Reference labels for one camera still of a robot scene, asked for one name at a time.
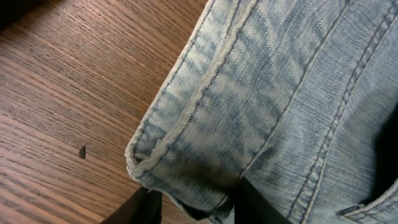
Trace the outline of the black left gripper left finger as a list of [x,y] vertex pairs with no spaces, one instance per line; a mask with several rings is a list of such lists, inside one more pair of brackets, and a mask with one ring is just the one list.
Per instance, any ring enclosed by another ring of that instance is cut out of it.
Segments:
[[161,224],[161,221],[162,193],[140,187],[101,224]]

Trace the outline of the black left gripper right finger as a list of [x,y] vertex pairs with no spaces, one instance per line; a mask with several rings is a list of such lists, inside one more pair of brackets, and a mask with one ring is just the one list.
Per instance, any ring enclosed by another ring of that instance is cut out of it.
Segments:
[[235,224],[291,224],[246,179],[233,189]]

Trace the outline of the light blue denim shorts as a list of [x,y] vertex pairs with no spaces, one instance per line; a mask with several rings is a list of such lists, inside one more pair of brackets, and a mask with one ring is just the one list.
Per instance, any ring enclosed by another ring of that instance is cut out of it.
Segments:
[[397,222],[397,1],[208,1],[127,145],[129,175],[232,223]]

